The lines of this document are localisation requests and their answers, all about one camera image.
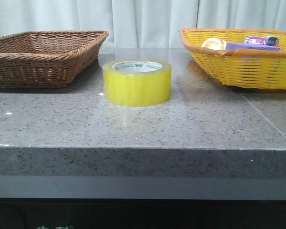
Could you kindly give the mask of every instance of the purple package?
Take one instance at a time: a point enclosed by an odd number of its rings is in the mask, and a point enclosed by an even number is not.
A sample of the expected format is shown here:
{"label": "purple package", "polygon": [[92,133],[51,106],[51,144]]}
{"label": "purple package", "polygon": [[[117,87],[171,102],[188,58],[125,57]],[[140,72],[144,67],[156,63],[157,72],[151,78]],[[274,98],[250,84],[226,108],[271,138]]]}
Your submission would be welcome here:
{"label": "purple package", "polygon": [[280,47],[263,45],[263,44],[246,44],[246,43],[237,43],[237,42],[227,42],[226,50],[235,50],[235,49],[260,49],[260,50],[280,50]]}

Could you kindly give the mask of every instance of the basket rim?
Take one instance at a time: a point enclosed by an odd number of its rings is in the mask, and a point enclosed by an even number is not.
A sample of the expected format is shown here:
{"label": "basket rim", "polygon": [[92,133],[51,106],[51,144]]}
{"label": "basket rim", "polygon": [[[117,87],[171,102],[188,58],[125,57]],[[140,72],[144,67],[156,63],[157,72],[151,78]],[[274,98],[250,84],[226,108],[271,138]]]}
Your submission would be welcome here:
{"label": "basket rim", "polygon": [[182,43],[184,47],[193,52],[200,52],[203,54],[208,55],[215,55],[215,56],[221,56],[221,57],[227,57],[227,56],[251,56],[251,57],[277,57],[277,58],[284,58],[286,57],[286,51],[279,50],[279,51],[268,51],[268,50],[255,50],[255,49],[236,49],[236,50],[213,50],[206,47],[201,47],[198,45],[192,45],[190,44],[186,37],[184,32],[268,32],[272,34],[283,34],[286,35],[286,31],[280,31],[280,30],[263,30],[263,29],[199,29],[199,28],[181,28],[179,30],[179,34],[182,40]]}
{"label": "basket rim", "polygon": [[0,37],[0,41],[4,41],[5,39],[8,38],[13,38],[16,36],[22,36],[26,34],[58,34],[58,33],[67,33],[67,34],[78,34],[78,33],[100,33],[101,36],[97,37],[95,40],[88,42],[86,45],[66,52],[64,54],[45,54],[45,53],[13,53],[13,52],[0,52],[0,59],[38,59],[38,60],[68,60],[68,59],[73,59],[74,57],[80,56],[83,52],[88,51],[90,48],[93,48],[96,45],[99,45],[100,43],[104,42],[105,39],[109,36],[108,31],[101,31],[101,30],[62,30],[62,31],[25,31],[25,32],[19,32],[19,33],[14,33],[10,35],[5,35]]}

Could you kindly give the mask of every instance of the item in basket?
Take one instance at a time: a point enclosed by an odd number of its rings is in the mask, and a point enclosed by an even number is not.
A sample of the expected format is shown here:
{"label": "item in basket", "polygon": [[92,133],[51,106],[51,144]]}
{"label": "item in basket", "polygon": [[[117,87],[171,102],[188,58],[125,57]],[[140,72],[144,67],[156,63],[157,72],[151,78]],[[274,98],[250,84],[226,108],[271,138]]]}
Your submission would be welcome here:
{"label": "item in basket", "polygon": [[278,51],[281,48],[270,45],[263,44],[247,44],[247,43],[237,43],[237,42],[227,42],[226,50],[235,50],[235,49],[260,49],[260,50],[269,50],[269,51]]}
{"label": "item in basket", "polygon": [[263,45],[278,47],[278,38],[277,37],[247,36],[244,43],[246,43],[246,44],[263,44]]}
{"label": "item in basket", "polygon": [[214,50],[225,50],[226,45],[227,45],[227,42],[223,39],[208,38],[202,44],[202,47],[206,47],[206,48],[214,49]]}

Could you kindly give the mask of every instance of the roll of tape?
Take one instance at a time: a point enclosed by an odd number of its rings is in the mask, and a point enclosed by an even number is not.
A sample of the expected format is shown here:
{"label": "roll of tape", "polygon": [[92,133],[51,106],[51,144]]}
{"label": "roll of tape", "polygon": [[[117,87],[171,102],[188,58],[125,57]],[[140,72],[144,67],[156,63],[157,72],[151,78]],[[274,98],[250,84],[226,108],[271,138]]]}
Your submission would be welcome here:
{"label": "roll of tape", "polygon": [[162,61],[126,60],[103,66],[106,98],[119,105],[150,106],[171,96],[172,67]]}

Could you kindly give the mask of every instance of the brown wicker basket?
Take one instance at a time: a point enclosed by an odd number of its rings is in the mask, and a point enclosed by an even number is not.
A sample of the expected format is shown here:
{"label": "brown wicker basket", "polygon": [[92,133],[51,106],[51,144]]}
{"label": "brown wicker basket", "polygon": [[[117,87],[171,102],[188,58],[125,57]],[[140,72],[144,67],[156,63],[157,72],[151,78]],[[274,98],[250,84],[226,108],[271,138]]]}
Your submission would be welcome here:
{"label": "brown wicker basket", "polygon": [[61,88],[91,64],[107,31],[27,31],[0,37],[0,87]]}

